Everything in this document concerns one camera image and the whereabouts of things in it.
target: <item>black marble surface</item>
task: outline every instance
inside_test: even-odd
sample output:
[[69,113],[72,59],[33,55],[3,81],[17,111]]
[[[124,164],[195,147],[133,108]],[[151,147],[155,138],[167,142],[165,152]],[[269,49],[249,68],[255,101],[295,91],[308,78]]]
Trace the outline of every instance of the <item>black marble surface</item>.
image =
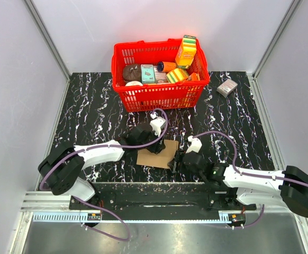
[[[194,108],[167,110],[165,138],[178,140],[186,148],[189,135],[217,130],[229,135],[237,145],[237,166],[274,170],[267,141],[245,72],[211,72]],[[216,88],[231,78],[238,88],[227,98]],[[128,113],[112,88],[108,72],[74,73],[71,77],[53,147],[68,140],[77,145],[102,143],[118,137],[140,122],[151,120],[149,112]],[[204,157],[231,163],[233,148],[223,137],[201,137]],[[118,162],[86,168],[83,179],[92,182],[198,182],[192,175],[172,174],[170,170],[136,165],[137,153]]]

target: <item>red plastic shopping basket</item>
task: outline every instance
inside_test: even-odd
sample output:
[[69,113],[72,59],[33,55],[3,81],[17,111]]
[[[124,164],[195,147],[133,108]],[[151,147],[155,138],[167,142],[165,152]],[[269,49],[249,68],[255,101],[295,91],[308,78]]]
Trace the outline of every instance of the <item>red plastic shopping basket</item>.
[[196,40],[196,55],[187,72],[198,73],[200,81],[126,87],[122,77],[122,70],[128,64],[157,65],[160,61],[174,62],[181,41],[182,39],[162,42],[139,41],[119,43],[114,46],[113,88],[128,112],[153,110],[156,107],[169,109],[195,106],[204,86],[210,81],[207,61],[198,40]]

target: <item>cardboard box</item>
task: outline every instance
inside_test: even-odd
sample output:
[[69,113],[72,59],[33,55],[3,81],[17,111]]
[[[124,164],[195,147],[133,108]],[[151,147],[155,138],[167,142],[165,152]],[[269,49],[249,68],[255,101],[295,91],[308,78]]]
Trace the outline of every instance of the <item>cardboard box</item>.
[[166,148],[159,154],[151,153],[147,149],[138,151],[137,165],[166,168],[167,164],[174,159],[175,152],[178,150],[179,142],[175,140],[164,140]]

